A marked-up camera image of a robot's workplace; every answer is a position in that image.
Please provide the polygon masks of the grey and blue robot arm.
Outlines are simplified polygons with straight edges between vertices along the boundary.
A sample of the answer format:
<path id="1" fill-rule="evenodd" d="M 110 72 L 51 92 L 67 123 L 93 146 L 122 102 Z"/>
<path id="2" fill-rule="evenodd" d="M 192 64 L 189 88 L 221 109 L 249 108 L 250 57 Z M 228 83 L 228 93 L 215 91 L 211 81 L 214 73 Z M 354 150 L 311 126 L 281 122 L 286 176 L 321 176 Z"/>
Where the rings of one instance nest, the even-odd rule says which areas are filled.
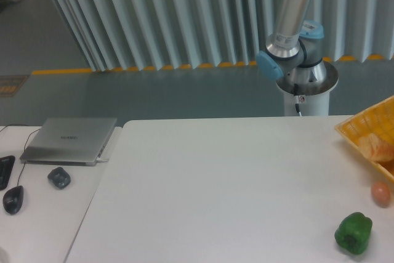
<path id="1" fill-rule="evenodd" d="M 273 33 L 256 57 L 272 80 L 314 67 L 324 55 L 393 56 L 393 0 L 281 0 Z"/>

